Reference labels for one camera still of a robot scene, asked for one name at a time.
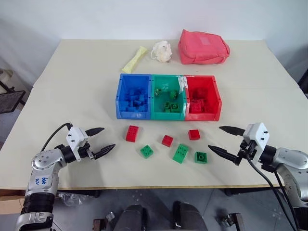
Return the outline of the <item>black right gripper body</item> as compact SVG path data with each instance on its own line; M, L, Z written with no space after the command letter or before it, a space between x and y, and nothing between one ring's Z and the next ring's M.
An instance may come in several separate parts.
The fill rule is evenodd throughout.
M254 158L256 154L256 142L254 140L251 140L250 142L246 142L243 140L240 144L240 150L238 152L238 157L248 159L250 160Z

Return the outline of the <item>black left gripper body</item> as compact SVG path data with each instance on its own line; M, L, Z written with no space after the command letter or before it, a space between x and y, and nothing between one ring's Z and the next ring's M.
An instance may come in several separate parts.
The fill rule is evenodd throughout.
M82 146L80 148L80 158L86 158L88 157L89 159L93 159L94 158L94 154L93 152L90 150L90 144L88 142L86 142L84 144L84 146Z

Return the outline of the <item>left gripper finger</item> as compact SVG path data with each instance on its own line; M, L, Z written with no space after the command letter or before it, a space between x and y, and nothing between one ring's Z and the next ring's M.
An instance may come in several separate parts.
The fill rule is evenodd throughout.
M103 147L99 152L92 153L93 158L96 160L96 159L103 157L104 155L108 154L115 146L116 146L115 144L111 144L111 145Z
M90 128L88 130L85 131L87 136L94 136L100 132L102 132L104 130L104 128Z

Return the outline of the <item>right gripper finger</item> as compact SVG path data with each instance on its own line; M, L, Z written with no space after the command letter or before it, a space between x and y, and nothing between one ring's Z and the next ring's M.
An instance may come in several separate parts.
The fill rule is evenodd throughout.
M208 145L209 149L211 151L213 151L214 153L216 153L218 156L223 157L231 162L233 162L235 165L239 166L240 163L240 159L238 156L235 156L233 154L230 154L227 152L227 150L222 149L220 147L217 146L213 146L213 145Z
M227 132L228 134L234 135L234 136L242 136L245 132L245 129L232 127L232 126L220 126L219 129L223 130L224 132Z

